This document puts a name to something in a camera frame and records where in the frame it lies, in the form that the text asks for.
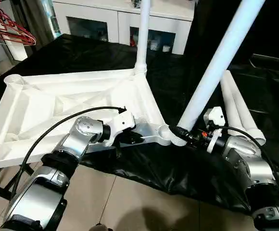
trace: black table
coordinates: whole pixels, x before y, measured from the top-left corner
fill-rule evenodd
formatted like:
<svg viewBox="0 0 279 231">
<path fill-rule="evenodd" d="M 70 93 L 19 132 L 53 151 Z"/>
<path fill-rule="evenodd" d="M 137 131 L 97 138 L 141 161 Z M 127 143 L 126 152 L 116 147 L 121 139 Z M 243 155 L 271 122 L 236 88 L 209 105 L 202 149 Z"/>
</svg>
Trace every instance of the black table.
<svg viewBox="0 0 279 231">
<path fill-rule="evenodd" d="M 4 77 L 103 71 L 133 68 L 136 48 L 63 35 L 0 77 L 0 98 Z M 206 66 L 188 56 L 147 52 L 147 80 L 167 124 L 176 124 L 190 100 Z M 279 72 L 231 66 L 231 72 L 258 125 L 267 138 L 266 149 L 279 163 Z M 207 108 L 222 106 L 220 87 Z M 203 126 L 202 117 L 196 124 Z M 149 185 L 169 194 L 182 194 L 249 213 L 249 205 L 238 185 L 233 169 L 218 155 L 188 147 L 156 143 L 114 151 L 91 153 L 83 165 Z"/>
</svg>

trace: white plastic base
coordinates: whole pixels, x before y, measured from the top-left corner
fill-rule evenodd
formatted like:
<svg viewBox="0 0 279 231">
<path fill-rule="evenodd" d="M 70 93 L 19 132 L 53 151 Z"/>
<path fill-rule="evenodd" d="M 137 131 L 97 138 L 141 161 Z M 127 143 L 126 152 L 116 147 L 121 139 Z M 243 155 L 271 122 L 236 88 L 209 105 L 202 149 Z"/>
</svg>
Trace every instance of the white plastic base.
<svg viewBox="0 0 279 231">
<path fill-rule="evenodd" d="M 98 106 L 126 107 L 136 121 L 135 132 L 144 143 L 169 145 L 171 132 L 164 122 L 144 73 L 133 69 L 22 77 L 10 75 L 0 101 L 0 167 L 22 163 L 33 142 L 59 120 Z M 84 115 L 110 121 L 116 110 L 99 110 Z M 36 162 L 53 150 L 76 118 L 53 130 L 32 152 L 28 162 Z M 89 146 L 100 151 L 102 143 Z"/>
</svg>

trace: white plastic tube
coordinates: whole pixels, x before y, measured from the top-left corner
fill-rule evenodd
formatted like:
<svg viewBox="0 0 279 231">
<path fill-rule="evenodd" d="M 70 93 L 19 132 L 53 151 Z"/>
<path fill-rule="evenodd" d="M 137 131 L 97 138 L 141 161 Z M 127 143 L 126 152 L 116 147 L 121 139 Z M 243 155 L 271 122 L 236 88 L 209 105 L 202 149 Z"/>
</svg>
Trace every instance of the white plastic tube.
<svg viewBox="0 0 279 231">
<path fill-rule="evenodd" d="M 140 27 L 139 27 L 139 41 L 136 63 L 134 67 L 134 73 L 146 73 L 146 54 L 147 54 L 147 42 L 149 32 L 149 15 L 150 15 L 151 0 L 143 0 L 141 2 L 140 11 Z"/>
<path fill-rule="evenodd" d="M 224 76 L 224 80 L 230 87 L 230 91 L 235 101 L 235 105 L 237 107 L 239 117 L 244 129 L 253 138 L 255 138 L 260 145 L 264 145 L 266 143 L 265 136 L 263 135 L 262 131 L 257 128 L 257 125 L 255 124 L 255 121 L 235 83 L 235 80 L 233 79 L 229 71 Z"/>
<path fill-rule="evenodd" d="M 230 86 L 225 79 L 226 75 L 228 75 L 228 72 L 229 71 L 225 71 L 221 79 L 221 88 L 222 88 L 223 100 L 224 100 L 224 105 L 226 110 L 227 122 L 230 127 L 234 127 L 242 131 L 245 131 L 244 127 L 242 126 L 234 98 L 231 94 Z M 247 139 L 244 135 L 236 131 L 229 130 L 228 133 L 229 135 L 238 136 L 243 139 Z"/>
<path fill-rule="evenodd" d="M 220 82 L 239 46 L 252 26 L 265 0 L 242 0 L 220 45 L 198 84 L 178 126 L 191 130 L 212 93 Z M 171 139 L 177 146 L 186 142 L 175 135 Z"/>
</svg>

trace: white cabinet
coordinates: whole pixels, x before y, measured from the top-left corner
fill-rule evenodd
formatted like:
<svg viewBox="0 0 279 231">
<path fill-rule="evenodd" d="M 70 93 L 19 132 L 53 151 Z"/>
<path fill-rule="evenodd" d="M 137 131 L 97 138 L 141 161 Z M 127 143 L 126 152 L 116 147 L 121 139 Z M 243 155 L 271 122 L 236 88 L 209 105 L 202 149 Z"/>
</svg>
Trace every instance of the white cabinet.
<svg viewBox="0 0 279 231">
<path fill-rule="evenodd" d="M 53 2 L 62 34 L 119 42 L 117 11 Z"/>
<path fill-rule="evenodd" d="M 140 14 L 118 12 L 118 22 L 119 43 L 129 45 L 140 25 Z M 150 16 L 148 48 L 154 46 L 155 50 L 159 46 L 157 49 L 162 50 L 163 46 L 169 46 L 172 53 L 183 54 L 190 28 L 190 21 Z"/>
<path fill-rule="evenodd" d="M 53 6 L 62 34 L 137 44 L 140 9 L 131 0 L 60 0 Z M 148 48 L 183 54 L 194 7 L 189 0 L 153 0 Z"/>
</svg>

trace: tile floor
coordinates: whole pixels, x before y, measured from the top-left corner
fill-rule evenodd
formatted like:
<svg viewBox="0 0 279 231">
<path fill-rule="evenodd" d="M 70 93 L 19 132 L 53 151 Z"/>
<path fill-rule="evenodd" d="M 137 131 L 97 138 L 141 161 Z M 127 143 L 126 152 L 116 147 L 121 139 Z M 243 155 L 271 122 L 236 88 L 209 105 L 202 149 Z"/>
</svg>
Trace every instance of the tile floor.
<svg viewBox="0 0 279 231">
<path fill-rule="evenodd" d="M 36 169 L 39 164 L 32 164 Z M 5 170 L 0 185 L 18 167 Z M 79 166 L 65 195 L 58 231 L 88 231 L 98 222 L 114 231 L 255 231 L 250 217 Z M 0 198 L 0 225 L 8 201 Z"/>
</svg>

